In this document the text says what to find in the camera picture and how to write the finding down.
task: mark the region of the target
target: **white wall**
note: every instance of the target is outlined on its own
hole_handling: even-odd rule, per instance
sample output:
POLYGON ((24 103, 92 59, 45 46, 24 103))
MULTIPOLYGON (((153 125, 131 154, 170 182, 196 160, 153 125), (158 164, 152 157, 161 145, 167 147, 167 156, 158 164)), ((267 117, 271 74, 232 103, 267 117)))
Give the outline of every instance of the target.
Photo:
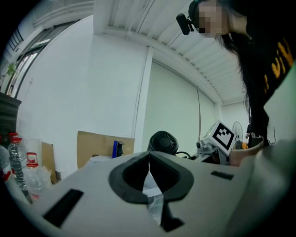
POLYGON ((248 142, 248 139, 245 138, 245 135, 249 125, 249 116, 247 114, 244 102, 222 107, 222 122, 232 129, 235 121, 239 121, 242 126, 243 142, 248 142))
MULTIPOLYGON (((215 122, 214 104, 199 93, 201 101, 201 136, 215 122)), ((142 150, 157 131, 171 133, 179 151, 196 153, 199 131, 197 89, 172 71, 152 63, 148 89, 142 150)))
POLYGON ((18 132, 52 143, 64 176, 77 169, 77 131, 133 137, 147 55, 144 46, 94 36, 92 16, 74 24, 29 69, 18 94, 18 132))

